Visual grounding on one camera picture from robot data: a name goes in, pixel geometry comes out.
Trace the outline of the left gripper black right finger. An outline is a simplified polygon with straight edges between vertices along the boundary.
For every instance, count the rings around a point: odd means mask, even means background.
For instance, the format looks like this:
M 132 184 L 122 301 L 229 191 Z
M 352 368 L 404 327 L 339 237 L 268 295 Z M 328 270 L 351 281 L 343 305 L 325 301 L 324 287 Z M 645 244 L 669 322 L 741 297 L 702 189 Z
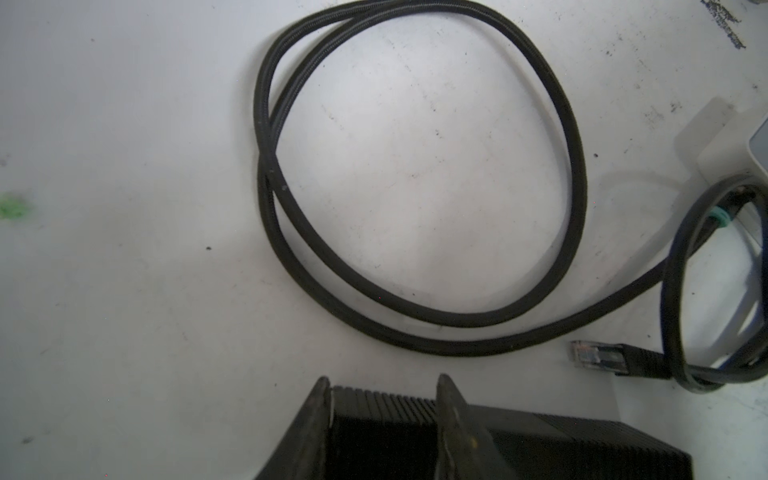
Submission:
M 475 418 L 454 381 L 441 374 L 436 390 L 436 479 L 515 479 L 516 473 Z

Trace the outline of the black ribbed power brick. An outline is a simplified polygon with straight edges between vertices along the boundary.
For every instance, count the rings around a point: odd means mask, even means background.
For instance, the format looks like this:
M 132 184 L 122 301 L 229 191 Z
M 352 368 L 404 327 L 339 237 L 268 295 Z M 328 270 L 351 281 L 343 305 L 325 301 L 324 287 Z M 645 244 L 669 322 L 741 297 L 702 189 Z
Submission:
M 329 479 L 432 479 L 438 460 L 432 399 L 335 386 Z M 473 405 L 521 479 L 691 479 L 692 457 L 624 423 Z

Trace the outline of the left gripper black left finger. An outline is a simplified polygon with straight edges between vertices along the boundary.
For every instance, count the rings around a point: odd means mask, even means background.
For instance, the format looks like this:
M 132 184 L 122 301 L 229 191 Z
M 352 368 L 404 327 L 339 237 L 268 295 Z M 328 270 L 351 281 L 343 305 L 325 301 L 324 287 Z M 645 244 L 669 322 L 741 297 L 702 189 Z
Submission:
M 325 479 L 331 419 L 331 383 L 322 376 L 255 479 Z

